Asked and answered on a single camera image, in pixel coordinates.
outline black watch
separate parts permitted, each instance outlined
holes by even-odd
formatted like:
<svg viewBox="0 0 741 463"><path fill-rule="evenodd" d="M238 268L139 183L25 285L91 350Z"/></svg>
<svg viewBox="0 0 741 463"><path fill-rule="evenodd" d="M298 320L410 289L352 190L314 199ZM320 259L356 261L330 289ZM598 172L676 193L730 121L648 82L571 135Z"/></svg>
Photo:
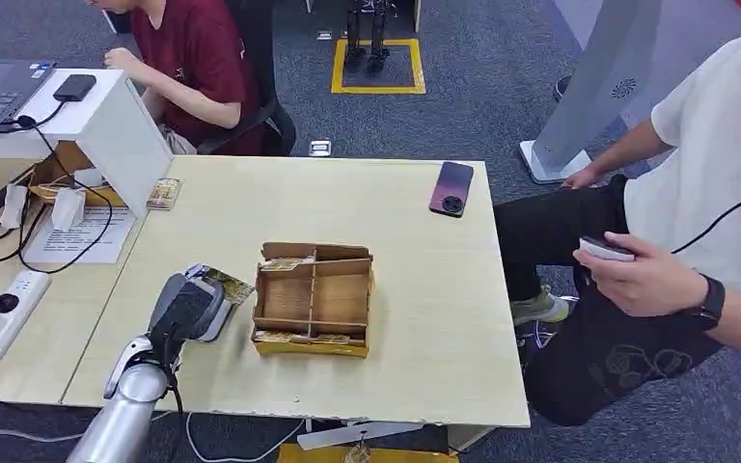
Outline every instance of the black watch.
<svg viewBox="0 0 741 463"><path fill-rule="evenodd" d="M719 281L703 275L708 282L708 292L699 306L678 312L692 326L700 331L708 331L717 327L723 316L723 304L726 302L726 287Z"/></svg>

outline paper sheet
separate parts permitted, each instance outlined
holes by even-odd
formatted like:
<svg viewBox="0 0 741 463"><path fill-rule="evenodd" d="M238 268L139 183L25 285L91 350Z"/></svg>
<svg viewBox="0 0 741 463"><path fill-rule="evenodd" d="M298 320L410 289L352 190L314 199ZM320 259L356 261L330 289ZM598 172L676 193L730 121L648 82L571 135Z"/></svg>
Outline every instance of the paper sheet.
<svg viewBox="0 0 741 463"><path fill-rule="evenodd" d="M41 229L33 238L24 253L30 263L67 263L90 245L106 225L109 207L86 207L84 220L69 231L55 231L52 216L46 214ZM106 234L85 255L79 263L115 263L121 254L126 238L135 223L135 214L126 207L113 207L112 223Z"/></svg>

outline black power bank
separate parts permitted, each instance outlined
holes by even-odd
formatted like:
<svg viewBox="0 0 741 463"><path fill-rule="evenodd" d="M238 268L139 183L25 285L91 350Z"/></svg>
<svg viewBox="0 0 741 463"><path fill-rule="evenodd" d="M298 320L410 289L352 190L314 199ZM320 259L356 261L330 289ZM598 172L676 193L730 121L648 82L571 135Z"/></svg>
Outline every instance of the black power bank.
<svg viewBox="0 0 741 463"><path fill-rule="evenodd" d="M90 74L73 74L52 96L58 101L83 101L97 80Z"/></svg>

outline man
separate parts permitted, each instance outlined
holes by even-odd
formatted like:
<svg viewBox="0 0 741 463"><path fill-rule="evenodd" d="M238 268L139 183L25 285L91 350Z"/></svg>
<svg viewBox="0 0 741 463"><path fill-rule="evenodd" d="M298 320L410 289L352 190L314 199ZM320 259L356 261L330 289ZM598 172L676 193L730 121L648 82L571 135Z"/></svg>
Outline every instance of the man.
<svg viewBox="0 0 741 463"><path fill-rule="evenodd" d="M640 178L588 188L672 147ZM722 345L741 351L741 207L703 234L741 203L741 39L565 185L571 189L495 207L516 324L566 318L526 368L528 398L539 413L581 424L647 381L696 367ZM578 250L581 236L605 238L636 260ZM581 299L568 317L565 303L541 286L536 264L576 269Z"/></svg>
<svg viewBox="0 0 741 463"><path fill-rule="evenodd" d="M103 10L131 12L143 62L126 48L105 65L146 86L143 100L162 123L175 153L195 153L203 140L233 128L259 109L254 73L223 0L87 0ZM261 127L220 149L259 154Z"/></svg>

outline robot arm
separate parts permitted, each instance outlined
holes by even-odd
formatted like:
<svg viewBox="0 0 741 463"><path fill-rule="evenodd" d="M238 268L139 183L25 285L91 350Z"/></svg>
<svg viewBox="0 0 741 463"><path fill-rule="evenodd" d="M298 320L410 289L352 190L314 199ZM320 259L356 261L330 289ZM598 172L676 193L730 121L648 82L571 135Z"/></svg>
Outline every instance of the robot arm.
<svg viewBox="0 0 741 463"><path fill-rule="evenodd" d="M253 289L244 286L244 297ZM121 353L103 392L109 403L97 414L68 463L132 463L147 441L151 415L170 388L186 340L213 340L231 303L222 284L173 275L157 299L149 332Z"/></svg>
<svg viewBox="0 0 741 463"><path fill-rule="evenodd" d="M154 405L168 386L166 373L156 365L143 363L126 369L109 404L97 414L67 462L138 461L149 436Z"/></svg>

